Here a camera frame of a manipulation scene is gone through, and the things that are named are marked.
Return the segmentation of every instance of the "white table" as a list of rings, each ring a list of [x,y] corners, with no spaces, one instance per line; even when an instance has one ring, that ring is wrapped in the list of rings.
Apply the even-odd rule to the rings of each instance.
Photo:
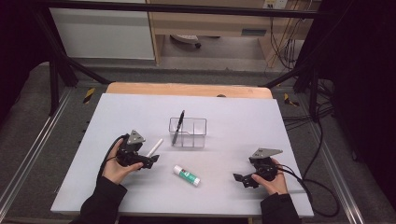
[[[204,148],[171,146],[168,122],[186,110],[186,118],[207,119]],[[282,149],[274,156],[297,174],[290,141],[276,100],[169,95],[102,95],[76,157],[64,179],[53,212],[77,214],[92,195],[99,166],[113,141],[137,130],[146,138],[140,154],[163,138],[153,167],[128,175],[120,205],[123,215],[255,217],[261,215],[263,188],[245,189],[233,173],[254,172],[248,157],[258,148]],[[196,188],[173,174],[180,165],[201,178]],[[312,217],[302,187],[286,175],[300,217]]]

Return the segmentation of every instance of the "handheld controller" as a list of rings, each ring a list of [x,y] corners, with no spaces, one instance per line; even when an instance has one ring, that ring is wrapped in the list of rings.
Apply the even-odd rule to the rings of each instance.
[[[137,151],[143,146],[143,142],[145,141],[146,139],[135,130],[132,130],[131,134],[125,134],[123,142],[117,151],[117,162],[121,166],[129,166],[138,162],[143,162],[142,168],[150,169],[160,156],[140,156]]]
[[[267,181],[272,181],[275,179],[277,174],[276,165],[272,162],[270,156],[281,153],[282,150],[278,149],[266,149],[259,148],[251,157],[248,159],[250,163],[256,168],[256,172],[253,174],[259,175]],[[253,187],[254,189],[259,186],[259,184],[251,178],[251,175],[239,175],[233,174],[236,181],[242,182],[245,188]]]

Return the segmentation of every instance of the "white cabinet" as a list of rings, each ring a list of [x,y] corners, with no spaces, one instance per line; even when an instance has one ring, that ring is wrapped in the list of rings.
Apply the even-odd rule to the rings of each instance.
[[[147,12],[66,8],[50,11],[70,57],[154,60]]]

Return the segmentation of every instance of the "white pen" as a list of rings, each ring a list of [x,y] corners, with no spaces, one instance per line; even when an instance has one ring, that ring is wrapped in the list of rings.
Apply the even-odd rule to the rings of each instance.
[[[146,157],[151,157],[152,154],[154,154],[155,150],[160,146],[160,144],[163,142],[163,139],[160,139],[157,144],[151,149],[151,151],[148,153]]]

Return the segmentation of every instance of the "glue stick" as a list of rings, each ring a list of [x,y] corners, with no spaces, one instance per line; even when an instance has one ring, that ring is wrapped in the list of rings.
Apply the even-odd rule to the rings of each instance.
[[[174,173],[181,178],[187,180],[189,183],[193,184],[195,187],[198,186],[199,182],[201,181],[200,178],[196,177],[192,173],[186,171],[185,169],[181,168],[180,166],[176,165],[174,167]]]

